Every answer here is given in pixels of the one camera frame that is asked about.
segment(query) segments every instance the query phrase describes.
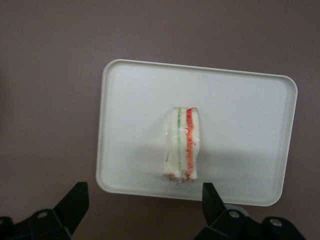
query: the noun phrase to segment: white tray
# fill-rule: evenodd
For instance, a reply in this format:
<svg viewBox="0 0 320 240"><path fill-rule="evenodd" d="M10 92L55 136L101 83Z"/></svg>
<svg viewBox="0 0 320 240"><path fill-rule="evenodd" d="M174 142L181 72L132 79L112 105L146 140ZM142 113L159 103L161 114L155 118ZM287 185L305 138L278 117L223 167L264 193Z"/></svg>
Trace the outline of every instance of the white tray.
<svg viewBox="0 0 320 240"><path fill-rule="evenodd" d="M283 75L114 60L103 71L96 180L108 192L198 200L211 182L226 203L269 206L281 196L295 82ZM173 107L196 107L198 179L162 176Z"/></svg>

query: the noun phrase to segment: white plastic tray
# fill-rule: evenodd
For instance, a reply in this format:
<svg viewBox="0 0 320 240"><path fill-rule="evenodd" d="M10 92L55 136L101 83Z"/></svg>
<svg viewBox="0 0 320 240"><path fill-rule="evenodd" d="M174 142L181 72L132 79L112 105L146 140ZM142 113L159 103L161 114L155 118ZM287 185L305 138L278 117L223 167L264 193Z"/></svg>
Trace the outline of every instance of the white plastic tray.
<svg viewBox="0 0 320 240"><path fill-rule="evenodd" d="M281 196L297 86L283 75L114 60L103 71L96 180L108 192L201 200L211 182L226 203ZM196 107L198 179L162 176L173 107Z"/></svg>

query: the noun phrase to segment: gray background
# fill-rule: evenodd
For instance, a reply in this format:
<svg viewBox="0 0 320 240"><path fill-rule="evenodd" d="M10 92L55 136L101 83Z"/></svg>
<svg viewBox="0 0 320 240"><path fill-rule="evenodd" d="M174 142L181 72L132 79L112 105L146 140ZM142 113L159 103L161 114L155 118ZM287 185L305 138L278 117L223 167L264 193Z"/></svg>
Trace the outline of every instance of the gray background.
<svg viewBox="0 0 320 240"><path fill-rule="evenodd" d="M287 75L298 87L280 216L320 239L319 1L0 2L0 215L15 222L78 181L90 208L74 239L192 239L197 201L111 194L95 180L102 71L130 59Z"/></svg>

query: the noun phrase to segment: metal screw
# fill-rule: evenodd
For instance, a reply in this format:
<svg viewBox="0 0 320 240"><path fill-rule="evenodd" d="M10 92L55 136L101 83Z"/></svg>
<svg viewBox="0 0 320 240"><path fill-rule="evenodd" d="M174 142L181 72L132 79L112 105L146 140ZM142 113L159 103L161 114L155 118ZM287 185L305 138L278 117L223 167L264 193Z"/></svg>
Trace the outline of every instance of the metal screw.
<svg viewBox="0 0 320 240"><path fill-rule="evenodd" d="M272 218L270 219L270 223L276 227L282 227L282 222L280 222L278 219Z"/></svg>
<svg viewBox="0 0 320 240"><path fill-rule="evenodd" d="M240 214L237 211L231 211L229 212L229 215L235 219L238 219L240 217Z"/></svg>
<svg viewBox="0 0 320 240"><path fill-rule="evenodd" d="M46 217L47 215L48 215L48 213L46 211L40 212L38 214L38 219L42 219L42 218Z"/></svg>

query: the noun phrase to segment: plastic wrap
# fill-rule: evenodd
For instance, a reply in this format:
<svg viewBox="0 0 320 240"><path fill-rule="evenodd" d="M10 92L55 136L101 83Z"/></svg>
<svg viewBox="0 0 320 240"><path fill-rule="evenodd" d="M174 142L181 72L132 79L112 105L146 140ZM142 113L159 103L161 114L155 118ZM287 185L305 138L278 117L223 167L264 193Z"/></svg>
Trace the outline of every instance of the plastic wrap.
<svg viewBox="0 0 320 240"><path fill-rule="evenodd" d="M199 149L197 108L173 108L165 149L163 175L179 183L192 183L198 177L196 159Z"/></svg>

